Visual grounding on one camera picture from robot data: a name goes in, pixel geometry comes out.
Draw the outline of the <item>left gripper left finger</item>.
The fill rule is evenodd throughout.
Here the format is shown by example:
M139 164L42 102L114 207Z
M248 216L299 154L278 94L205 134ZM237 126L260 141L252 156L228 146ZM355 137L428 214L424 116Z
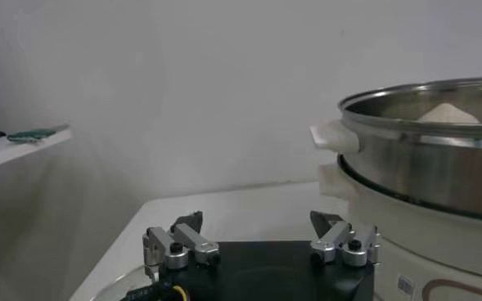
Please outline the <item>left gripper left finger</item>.
M217 267L221 262L218 242L200 234L204 215L196 211L178 217L166 231L162 227L148 227L142 235L144 273L152 282L160 279L161 270L181 271L190 264L190 256L197 265Z

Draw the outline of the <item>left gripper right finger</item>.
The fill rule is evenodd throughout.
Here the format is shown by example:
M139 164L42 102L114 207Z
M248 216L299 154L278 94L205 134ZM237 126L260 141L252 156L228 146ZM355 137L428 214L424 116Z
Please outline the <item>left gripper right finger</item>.
M341 216L319 211L310 212L310 222L318 238L310 241L310 258L315 267L324 267L341 256L348 267L361 268L379 263L380 233L376 226L357 228Z

